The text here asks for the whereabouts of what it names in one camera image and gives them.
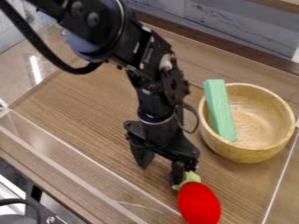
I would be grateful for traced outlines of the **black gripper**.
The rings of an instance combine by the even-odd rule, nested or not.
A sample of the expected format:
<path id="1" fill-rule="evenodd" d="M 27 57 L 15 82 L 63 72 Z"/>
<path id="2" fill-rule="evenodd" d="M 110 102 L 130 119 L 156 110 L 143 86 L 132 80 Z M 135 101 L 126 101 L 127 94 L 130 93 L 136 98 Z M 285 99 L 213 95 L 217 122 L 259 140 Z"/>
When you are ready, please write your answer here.
<path id="1" fill-rule="evenodd" d="M 185 179 L 185 169 L 194 171 L 201 152 L 183 134 L 183 113 L 172 114 L 160 122 L 126 121 L 126 139 L 138 165 L 146 169 L 155 155 L 172 161 L 171 184 Z"/>

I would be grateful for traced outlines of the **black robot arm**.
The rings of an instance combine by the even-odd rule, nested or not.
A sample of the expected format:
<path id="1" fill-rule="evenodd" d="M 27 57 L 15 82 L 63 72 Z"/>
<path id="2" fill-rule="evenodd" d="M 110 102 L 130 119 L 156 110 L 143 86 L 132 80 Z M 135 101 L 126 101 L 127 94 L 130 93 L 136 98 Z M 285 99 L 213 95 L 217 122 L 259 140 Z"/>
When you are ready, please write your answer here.
<path id="1" fill-rule="evenodd" d="M 171 44 L 139 22 L 126 0 L 27 0 L 64 28 L 72 51 L 92 65 L 115 63 L 135 88 L 138 119 L 124 122 L 135 161 L 172 162 L 171 184 L 198 168 L 201 152 L 186 135 L 183 111 L 190 83 Z"/>

